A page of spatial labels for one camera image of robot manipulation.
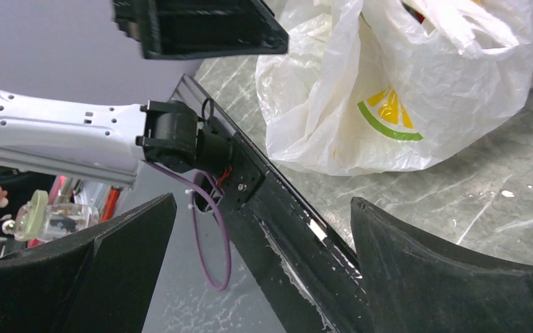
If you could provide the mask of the white plastic shopping bag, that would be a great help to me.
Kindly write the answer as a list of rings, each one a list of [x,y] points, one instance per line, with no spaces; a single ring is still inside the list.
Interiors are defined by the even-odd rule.
[[[432,167],[533,87],[533,1],[288,1],[285,55],[257,59],[266,152],[297,171]]]

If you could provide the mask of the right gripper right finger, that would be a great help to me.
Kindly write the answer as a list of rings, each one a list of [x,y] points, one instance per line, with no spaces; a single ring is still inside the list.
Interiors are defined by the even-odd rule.
[[[533,332],[533,266],[469,250],[367,200],[350,223],[376,332]]]

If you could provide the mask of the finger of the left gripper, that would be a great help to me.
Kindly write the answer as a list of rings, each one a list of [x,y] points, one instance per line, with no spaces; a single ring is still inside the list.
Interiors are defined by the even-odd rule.
[[[257,0],[113,1],[118,29],[139,42],[149,60],[280,55],[289,35]]]

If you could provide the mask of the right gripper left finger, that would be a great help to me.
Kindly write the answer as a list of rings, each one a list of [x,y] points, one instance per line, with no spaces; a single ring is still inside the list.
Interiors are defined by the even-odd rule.
[[[172,194],[0,259],[0,332],[141,332],[173,230]]]

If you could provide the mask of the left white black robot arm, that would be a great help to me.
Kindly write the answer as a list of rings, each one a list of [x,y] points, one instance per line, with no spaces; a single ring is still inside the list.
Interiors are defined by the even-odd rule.
[[[289,35],[263,1],[114,1],[147,60],[282,55]],[[0,90],[0,166],[131,186],[140,162],[220,176],[236,157],[214,101],[93,105]]]

